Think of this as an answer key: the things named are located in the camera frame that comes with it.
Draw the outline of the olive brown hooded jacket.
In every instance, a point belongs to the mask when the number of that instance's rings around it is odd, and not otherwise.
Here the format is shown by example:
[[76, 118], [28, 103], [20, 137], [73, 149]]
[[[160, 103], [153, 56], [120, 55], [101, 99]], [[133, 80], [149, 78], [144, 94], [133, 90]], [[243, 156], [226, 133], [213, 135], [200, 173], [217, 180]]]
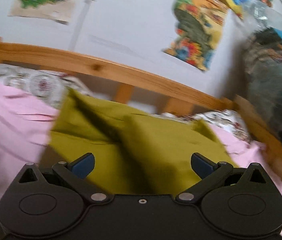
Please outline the olive brown hooded jacket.
[[158, 118], [70, 89], [40, 165], [72, 162], [86, 153], [95, 157], [87, 181], [114, 194], [181, 193], [200, 181], [190, 165], [193, 153], [231, 162], [205, 122]]

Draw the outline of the grey clothes pile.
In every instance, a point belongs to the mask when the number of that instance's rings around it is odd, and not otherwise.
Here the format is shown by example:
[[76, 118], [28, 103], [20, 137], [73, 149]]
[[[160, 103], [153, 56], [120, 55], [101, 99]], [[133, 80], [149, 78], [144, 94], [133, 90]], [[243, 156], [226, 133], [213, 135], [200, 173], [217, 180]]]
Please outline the grey clothes pile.
[[247, 99], [282, 144], [282, 30], [253, 33], [243, 51], [243, 63]]

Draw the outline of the floral patterned pillow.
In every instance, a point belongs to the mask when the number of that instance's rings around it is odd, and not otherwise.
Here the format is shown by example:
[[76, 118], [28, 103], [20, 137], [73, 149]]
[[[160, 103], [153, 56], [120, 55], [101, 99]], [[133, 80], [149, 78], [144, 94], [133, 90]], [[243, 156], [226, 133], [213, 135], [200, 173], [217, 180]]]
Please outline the floral patterned pillow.
[[0, 64], [0, 83], [24, 90], [55, 109], [61, 107], [70, 88], [93, 96], [83, 82], [70, 74], [9, 64]]
[[184, 116], [176, 116], [172, 113], [154, 114], [153, 116], [183, 123], [203, 120], [208, 124], [217, 126], [231, 133], [234, 137], [241, 141], [245, 141], [247, 143], [251, 141], [251, 136], [244, 120], [236, 111], [233, 110], [226, 109], [223, 111], [207, 111], [204, 113]]

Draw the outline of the pink bed sheet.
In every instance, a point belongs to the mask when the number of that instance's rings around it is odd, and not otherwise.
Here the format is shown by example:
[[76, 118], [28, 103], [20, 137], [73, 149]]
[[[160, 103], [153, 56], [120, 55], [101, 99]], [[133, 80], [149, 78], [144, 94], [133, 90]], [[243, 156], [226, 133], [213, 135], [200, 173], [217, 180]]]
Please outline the pink bed sheet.
[[282, 181], [262, 143], [197, 120], [231, 158], [222, 186], [195, 203], [107, 191], [106, 203], [90, 203], [40, 165], [59, 112], [0, 83], [0, 239], [282, 239]]

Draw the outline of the wooden bed frame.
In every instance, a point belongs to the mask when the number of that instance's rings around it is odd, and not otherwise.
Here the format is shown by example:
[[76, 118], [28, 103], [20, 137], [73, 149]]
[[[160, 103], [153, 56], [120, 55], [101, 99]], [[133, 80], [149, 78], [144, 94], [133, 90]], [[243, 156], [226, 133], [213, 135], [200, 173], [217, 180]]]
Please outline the wooden bed frame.
[[236, 96], [234, 100], [217, 99], [175, 81], [126, 65], [59, 49], [5, 43], [1, 42], [0, 38], [0, 63], [5, 62], [116, 81], [119, 86], [113, 100], [119, 103], [128, 103], [136, 87], [163, 94], [168, 99], [160, 112], [189, 115], [196, 106], [211, 110], [237, 111], [249, 132], [257, 141], [267, 145], [266, 161], [282, 179], [282, 144], [257, 114], [252, 104], [241, 96]]

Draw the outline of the colourful floral wall poster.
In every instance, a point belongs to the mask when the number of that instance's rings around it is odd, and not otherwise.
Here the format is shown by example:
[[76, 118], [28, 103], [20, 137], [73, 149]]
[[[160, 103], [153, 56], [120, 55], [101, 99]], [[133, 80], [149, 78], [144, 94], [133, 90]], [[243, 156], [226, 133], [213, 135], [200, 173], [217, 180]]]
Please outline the colourful floral wall poster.
[[230, 10], [243, 17], [242, 5], [248, 0], [175, 0], [177, 38], [164, 53], [202, 71], [209, 69]]

